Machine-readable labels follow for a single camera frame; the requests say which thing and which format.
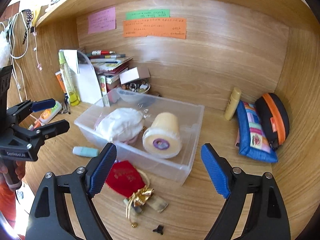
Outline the smudged cream eraser block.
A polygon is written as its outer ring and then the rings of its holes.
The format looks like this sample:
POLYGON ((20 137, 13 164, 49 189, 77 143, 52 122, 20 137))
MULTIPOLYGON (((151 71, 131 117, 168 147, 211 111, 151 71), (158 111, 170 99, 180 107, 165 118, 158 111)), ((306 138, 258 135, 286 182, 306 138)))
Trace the smudged cream eraser block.
POLYGON ((156 194, 150 197, 146 201, 146 204, 158 213, 162 213, 169 205, 168 202, 166 202, 163 198, 157 196, 156 194))

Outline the yellow lotion tube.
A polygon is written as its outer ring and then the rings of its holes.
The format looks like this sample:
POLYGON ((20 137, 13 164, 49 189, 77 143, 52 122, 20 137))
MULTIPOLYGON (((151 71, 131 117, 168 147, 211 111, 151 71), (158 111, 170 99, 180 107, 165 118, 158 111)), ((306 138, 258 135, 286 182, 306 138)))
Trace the yellow lotion tube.
POLYGON ((241 94, 242 94, 242 91, 240 88, 238 88, 238 87, 233 88, 233 91, 231 93, 231 96, 229 98, 229 102, 227 104, 227 107, 226 107, 226 110, 224 113, 224 117, 226 120, 229 121, 233 117, 233 115, 236 111, 236 108, 239 104, 239 101, 241 99, 241 94))

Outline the white fluffy item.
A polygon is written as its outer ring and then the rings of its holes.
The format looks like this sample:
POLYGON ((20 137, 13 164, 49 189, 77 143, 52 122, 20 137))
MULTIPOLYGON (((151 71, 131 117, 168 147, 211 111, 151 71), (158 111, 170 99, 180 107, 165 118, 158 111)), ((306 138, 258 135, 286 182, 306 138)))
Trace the white fluffy item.
POLYGON ((10 59, 10 46, 7 42, 6 34, 4 31, 1 32, 0 37, 0 68, 8 65, 10 59))

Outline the red velvet pouch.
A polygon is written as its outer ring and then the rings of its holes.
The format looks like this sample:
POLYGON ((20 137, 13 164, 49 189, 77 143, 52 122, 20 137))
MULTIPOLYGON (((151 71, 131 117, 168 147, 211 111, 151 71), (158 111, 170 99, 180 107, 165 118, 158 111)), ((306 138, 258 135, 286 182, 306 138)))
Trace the red velvet pouch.
POLYGON ((126 198, 130 198, 145 186, 140 173, 127 160, 113 164, 105 183, 126 198))

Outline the orange sticky note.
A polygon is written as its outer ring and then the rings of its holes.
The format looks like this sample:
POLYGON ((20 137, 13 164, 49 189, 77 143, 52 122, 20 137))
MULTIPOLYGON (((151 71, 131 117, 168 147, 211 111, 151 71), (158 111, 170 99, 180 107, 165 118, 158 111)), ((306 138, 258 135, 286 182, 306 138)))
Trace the orange sticky note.
POLYGON ((187 19, 178 17, 142 18, 123 21, 123 37, 170 37, 186 39, 187 19))

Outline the pink round lidded container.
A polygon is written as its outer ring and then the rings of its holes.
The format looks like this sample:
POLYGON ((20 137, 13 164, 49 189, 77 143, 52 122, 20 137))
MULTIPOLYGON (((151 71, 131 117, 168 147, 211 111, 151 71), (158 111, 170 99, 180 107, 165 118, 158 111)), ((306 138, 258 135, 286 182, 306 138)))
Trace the pink round lidded container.
POLYGON ((109 142, 133 141, 142 130, 142 119, 103 118, 95 127, 95 132, 109 142))

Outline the black orange zipper case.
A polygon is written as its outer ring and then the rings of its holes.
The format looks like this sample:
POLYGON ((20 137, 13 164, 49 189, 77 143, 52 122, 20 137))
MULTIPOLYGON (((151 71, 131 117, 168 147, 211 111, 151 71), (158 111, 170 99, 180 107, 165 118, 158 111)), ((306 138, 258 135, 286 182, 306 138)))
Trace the black orange zipper case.
POLYGON ((274 93, 265 93, 255 102, 261 126, 270 146, 277 150, 290 132, 289 116, 280 98, 274 93))

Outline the small black binder clip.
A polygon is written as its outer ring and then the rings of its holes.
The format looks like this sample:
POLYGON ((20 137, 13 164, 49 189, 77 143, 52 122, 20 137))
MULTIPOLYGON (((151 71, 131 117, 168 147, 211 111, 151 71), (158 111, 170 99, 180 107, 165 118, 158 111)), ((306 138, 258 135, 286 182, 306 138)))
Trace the small black binder clip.
POLYGON ((164 233, 163 230, 164 230, 164 226, 163 225, 158 225, 157 228, 153 229, 152 231, 156 232, 156 233, 158 233, 160 235, 163 235, 163 233, 164 233))

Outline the small white cardboard box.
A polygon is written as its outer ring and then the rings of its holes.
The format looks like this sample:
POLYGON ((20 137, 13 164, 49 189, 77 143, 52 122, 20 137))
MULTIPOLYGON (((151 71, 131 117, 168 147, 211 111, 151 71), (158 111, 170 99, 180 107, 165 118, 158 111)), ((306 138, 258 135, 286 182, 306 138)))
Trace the small white cardboard box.
POLYGON ((150 72, 147 67, 135 67, 121 73, 119 78, 120 83, 124 85, 136 80, 148 79, 150 78, 150 72))

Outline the stack of books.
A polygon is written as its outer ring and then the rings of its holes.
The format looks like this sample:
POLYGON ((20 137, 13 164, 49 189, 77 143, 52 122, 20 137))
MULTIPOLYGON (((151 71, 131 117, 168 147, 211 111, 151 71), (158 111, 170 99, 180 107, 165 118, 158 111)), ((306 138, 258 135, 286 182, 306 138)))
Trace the stack of books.
POLYGON ((87 54, 97 76, 104 77, 107 85, 119 80, 122 72, 129 69, 132 57, 126 54, 102 54, 103 51, 97 51, 96 54, 87 54))

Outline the light teal tube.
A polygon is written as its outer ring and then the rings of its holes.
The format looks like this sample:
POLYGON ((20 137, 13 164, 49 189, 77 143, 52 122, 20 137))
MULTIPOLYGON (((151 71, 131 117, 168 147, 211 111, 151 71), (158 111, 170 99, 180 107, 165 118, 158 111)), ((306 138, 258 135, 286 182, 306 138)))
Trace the light teal tube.
POLYGON ((72 153, 81 157, 94 158, 99 155, 99 150, 90 147, 75 146, 72 150, 72 153))

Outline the yellow-green spray bottle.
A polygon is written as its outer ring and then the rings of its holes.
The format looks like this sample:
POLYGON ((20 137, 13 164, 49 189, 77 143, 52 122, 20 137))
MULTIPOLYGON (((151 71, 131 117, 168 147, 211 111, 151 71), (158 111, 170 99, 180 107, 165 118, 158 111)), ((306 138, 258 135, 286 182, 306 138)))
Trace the yellow-green spray bottle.
POLYGON ((62 75, 63 83, 65 85, 66 93, 69 98, 69 104, 71 106, 77 106, 80 103, 80 100, 73 84, 70 68, 68 66, 68 63, 65 59, 65 56, 62 50, 59 51, 58 56, 59 56, 60 72, 62 75))

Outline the beige tub with clear lid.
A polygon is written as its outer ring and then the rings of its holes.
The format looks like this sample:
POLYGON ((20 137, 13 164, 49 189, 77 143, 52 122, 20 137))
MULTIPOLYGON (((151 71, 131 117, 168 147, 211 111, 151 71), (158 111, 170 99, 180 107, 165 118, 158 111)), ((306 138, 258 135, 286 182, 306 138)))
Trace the beige tub with clear lid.
POLYGON ((161 159, 170 159, 182 149, 178 117, 169 112, 156 116, 142 137, 144 150, 161 159))

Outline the gold ribbon bow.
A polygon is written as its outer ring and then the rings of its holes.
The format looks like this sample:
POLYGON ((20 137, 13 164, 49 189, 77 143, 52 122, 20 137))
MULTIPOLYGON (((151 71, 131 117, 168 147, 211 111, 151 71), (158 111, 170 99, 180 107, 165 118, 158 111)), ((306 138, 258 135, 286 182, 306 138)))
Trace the gold ribbon bow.
POLYGON ((154 194, 154 189, 144 186, 139 189, 137 192, 134 192, 130 198, 127 200, 127 204, 125 207, 125 217, 130 222, 132 228, 136 228, 138 224, 133 222, 131 219, 131 207, 143 206, 146 204, 147 200, 149 200, 154 194))

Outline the bowl of trinkets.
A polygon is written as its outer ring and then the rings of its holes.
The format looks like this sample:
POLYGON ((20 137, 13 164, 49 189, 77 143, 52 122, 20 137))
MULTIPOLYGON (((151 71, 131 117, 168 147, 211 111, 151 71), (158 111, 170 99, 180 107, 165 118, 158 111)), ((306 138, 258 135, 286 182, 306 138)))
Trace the bowl of trinkets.
POLYGON ((139 94, 148 94, 151 88, 151 85, 148 79, 136 80, 133 82, 128 82, 126 84, 120 85, 121 89, 129 90, 131 92, 136 92, 139 94))

